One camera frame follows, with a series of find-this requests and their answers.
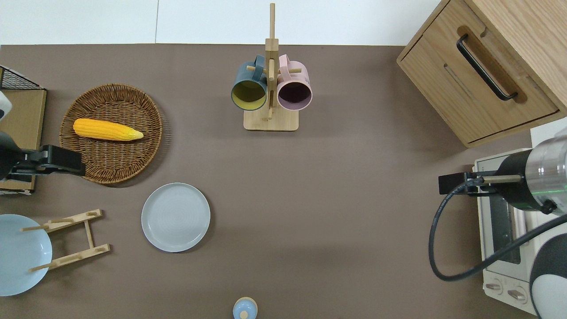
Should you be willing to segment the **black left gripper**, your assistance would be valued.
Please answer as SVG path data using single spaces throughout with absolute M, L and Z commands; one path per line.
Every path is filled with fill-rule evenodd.
M 42 167 L 42 160 L 49 165 Z M 37 151 L 8 148 L 8 163 L 12 164 L 8 179 L 27 179 L 52 173 L 85 176 L 86 172 L 86 165 L 82 163 L 80 153 L 55 145 L 44 145 Z

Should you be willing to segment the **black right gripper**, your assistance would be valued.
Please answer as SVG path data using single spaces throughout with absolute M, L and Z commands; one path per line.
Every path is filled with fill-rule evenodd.
M 468 195 L 468 196 L 490 196 L 497 191 L 493 186 L 483 184 L 480 186 L 465 186 L 465 181 L 477 179 L 484 176 L 495 176 L 497 171 L 481 172 L 456 172 L 438 177 L 440 195 Z

